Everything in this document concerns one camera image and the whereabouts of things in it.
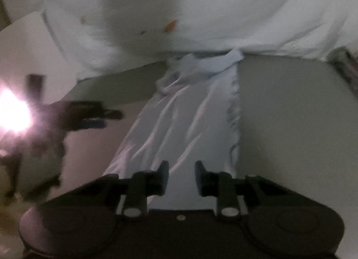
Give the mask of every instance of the screw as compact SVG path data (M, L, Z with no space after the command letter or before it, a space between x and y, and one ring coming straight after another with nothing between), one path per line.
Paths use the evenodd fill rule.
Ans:
M180 214L180 215L177 216L177 220L178 220L178 221L181 221L181 222L182 222L182 221L185 221L186 218L187 218L187 217L186 217L185 215L183 215L183 214Z
M123 212L123 214L126 216L126 217L139 217L142 212L138 209L138 208L126 208Z
M226 207L221 210L221 214L226 217L236 217L239 214L239 210L235 207Z

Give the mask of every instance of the cloth fold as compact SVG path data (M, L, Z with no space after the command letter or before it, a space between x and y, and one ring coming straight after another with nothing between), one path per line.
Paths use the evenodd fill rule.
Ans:
M224 56L187 55L170 60L157 82L158 92L147 103L104 174L128 178L136 171L156 170L169 161L170 177L163 197L152 197L150 208L211 209L214 198L196 189L194 163L209 171L236 175L239 152L238 50Z

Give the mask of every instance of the white cloth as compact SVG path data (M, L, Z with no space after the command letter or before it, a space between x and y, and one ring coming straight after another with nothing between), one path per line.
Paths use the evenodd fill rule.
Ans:
M198 59L172 60L158 81L158 92L144 107L105 174L120 178L169 161L166 194L153 197L151 208L215 208L214 198L198 195L194 163L209 171L236 175L239 143L240 51Z
M358 0L3 1L12 20L46 9L64 54L94 75L139 67L173 51L238 47L324 59L358 39ZM176 28L164 32L174 20Z

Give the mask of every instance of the bright light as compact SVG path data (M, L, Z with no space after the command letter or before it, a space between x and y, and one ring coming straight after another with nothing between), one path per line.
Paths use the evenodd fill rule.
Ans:
M31 126L31 115L24 101L8 89L0 93L0 127L6 131L22 132Z

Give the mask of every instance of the wrinkled cloth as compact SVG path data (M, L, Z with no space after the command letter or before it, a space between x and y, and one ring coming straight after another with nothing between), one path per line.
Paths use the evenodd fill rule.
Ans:
M104 174L129 178L156 170L169 161L170 176L163 197L152 197L157 209L214 209L215 199L198 194L194 163L209 171L236 175L239 152L240 51L198 59L170 60L157 82L158 92L144 107Z
M330 51L358 38L358 0L3 2L12 21L44 11L69 63L83 67L78 78L122 72L164 60L167 53L236 47L245 53L325 60ZM175 29L166 32L173 21Z
M327 57L337 72L347 81L350 90L358 98L358 61L346 47L333 50Z

